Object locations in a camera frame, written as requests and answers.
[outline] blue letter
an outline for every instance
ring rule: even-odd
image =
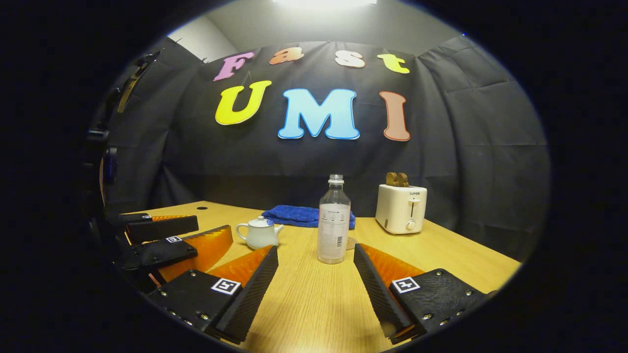
[[[299,118],[307,126],[310,134],[317,137],[330,117],[329,128],[325,135],[332,139],[357,139],[360,137],[353,122],[352,103],[355,92],[349,89],[335,89],[329,92],[325,101],[320,106],[312,97],[309,90],[289,89],[283,92],[288,98],[286,110],[286,124],[279,130],[279,137],[283,139],[298,139],[303,137],[305,131],[299,127]]]

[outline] white teapot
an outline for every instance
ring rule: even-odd
[[[247,227],[249,232],[244,237],[238,228]],[[259,216],[257,219],[252,219],[248,224],[240,223],[235,227],[237,235],[246,241],[246,244],[253,250],[257,250],[260,247],[267,245],[279,245],[279,232],[283,229],[284,225],[280,224],[279,227],[274,227],[274,222],[265,219],[264,216]]]

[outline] plastic water bottle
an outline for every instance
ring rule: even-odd
[[[341,263],[347,250],[351,200],[342,191],[342,175],[329,176],[329,191],[318,206],[318,260],[326,264]]]

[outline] teapot spout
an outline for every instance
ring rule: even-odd
[[[279,227],[275,227],[275,235],[279,234],[279,232],[281,232],[281,230],[283,229],[284,225],[280,224]]]

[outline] bottle label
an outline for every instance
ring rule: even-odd
[[[349,233],[351,207],[323,204],[318,209],[318,256],[325,259],[344,257]]]

